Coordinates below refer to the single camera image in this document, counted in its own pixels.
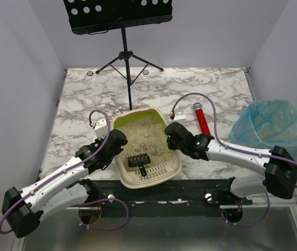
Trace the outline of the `beige green litter box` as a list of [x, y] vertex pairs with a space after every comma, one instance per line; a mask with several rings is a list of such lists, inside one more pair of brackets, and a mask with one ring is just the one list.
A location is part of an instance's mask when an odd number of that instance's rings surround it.
[[[123, 132], [128, 143], [114, 160], [122, 184], [140, 189], [161, 184], [176, 175], [182, 168], [177, 151], [167, 145], [164, 133], [167, 122], [155, 107], [136, 109], [113, 118], [111, 126]], [[151, 160], [143, 167], [129, 167], [128, 158], [147, 154]]]

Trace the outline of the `black litter scoop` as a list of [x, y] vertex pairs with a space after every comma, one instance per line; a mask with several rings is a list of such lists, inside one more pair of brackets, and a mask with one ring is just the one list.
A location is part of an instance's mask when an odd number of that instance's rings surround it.
[[147, 153], [132, 155], [128, 157], [128, 167], [129, 168], [138, 167], [142, 177], [147, 176], [147, 172], [144, 166], [149, 164], [150, 162], [151, 162], [151, 159]]

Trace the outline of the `red microphone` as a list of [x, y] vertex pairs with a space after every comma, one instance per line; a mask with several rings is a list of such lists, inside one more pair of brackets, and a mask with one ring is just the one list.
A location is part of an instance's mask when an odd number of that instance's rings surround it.
[[211, 135], [210, 129], [208, 127], [204, 112], [202, 110], [202, 104], [199, 102], [196, 102], [192, 106], [193, 111], [196, 114], [198, 124], [200, 126], [201, 132], [205, 135]]

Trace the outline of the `bin with blue bag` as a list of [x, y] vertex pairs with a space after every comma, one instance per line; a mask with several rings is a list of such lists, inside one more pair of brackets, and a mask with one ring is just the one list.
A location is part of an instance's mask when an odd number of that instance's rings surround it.
[[297, 157], [297, 107], [286, 99], [250, 103], [233, 125], [231, 143], [257, 149], [284, 147]]

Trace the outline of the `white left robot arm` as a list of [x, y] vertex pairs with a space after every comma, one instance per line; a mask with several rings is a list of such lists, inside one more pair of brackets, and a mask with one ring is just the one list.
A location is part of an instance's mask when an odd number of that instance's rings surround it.
[[73, 157], [49, 176], [23, 189], [12, 187], [4, 194], [3, 218], [17, 238], [32, 233], [48, 215], [71, 206], [86, 203], [88, 182], [82, 178], [96, 170], [106, 169], [113, 158], [120, 154], [127, 144], [126, 135], [113, 129], [103, 139], [82, 146]]

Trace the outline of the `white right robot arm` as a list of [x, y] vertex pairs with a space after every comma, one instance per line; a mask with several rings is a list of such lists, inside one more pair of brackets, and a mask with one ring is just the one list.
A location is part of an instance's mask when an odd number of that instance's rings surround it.
[[171, 150], [179, 150], [192, 159], [225, 162], [253, 171], [253, 175], [233, 178], [230, 193], [234, 196], [243, 198], [270, 193], [280, 199], [293, 197], [297, 164], [285, 148], [275, 146], [273, 150], [252, 149], [220, 143], [210, 135], [193, 135], [178, 122], [169, 124], [164, 132]]

